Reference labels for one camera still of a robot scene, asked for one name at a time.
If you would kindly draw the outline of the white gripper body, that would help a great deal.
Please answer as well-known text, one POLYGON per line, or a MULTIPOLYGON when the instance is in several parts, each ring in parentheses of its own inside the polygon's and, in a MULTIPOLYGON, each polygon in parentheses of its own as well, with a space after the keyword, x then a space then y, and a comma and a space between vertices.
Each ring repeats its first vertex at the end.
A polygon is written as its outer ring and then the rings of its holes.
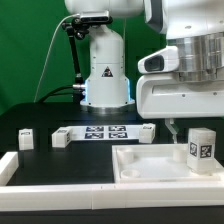
POLYGON ((136 100, 143 119, 224 117, 224 80, 180 82, 174 73, 143 75, 136 100))

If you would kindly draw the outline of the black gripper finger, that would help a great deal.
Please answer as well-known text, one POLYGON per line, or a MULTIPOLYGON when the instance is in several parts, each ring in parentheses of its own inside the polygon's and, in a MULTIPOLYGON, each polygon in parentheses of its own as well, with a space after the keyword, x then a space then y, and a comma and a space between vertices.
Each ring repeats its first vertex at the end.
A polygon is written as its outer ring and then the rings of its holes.
POLYGON ((177 144, 178 143, 177 135, 179 133, 179 128, 175 124, 175 120, 173 118, 166 118, 165 125, 167 129, 170 131, 170 133, 172 134, 173 143, 177 144))

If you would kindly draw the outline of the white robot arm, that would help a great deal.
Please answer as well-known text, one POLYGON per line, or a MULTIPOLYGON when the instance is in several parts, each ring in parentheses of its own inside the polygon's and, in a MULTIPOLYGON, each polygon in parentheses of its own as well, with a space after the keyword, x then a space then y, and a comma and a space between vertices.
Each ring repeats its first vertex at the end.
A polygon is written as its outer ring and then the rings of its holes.
POLYGON ((224 117, 224 0, 64 0, 90 41, 83 109, 224 117))

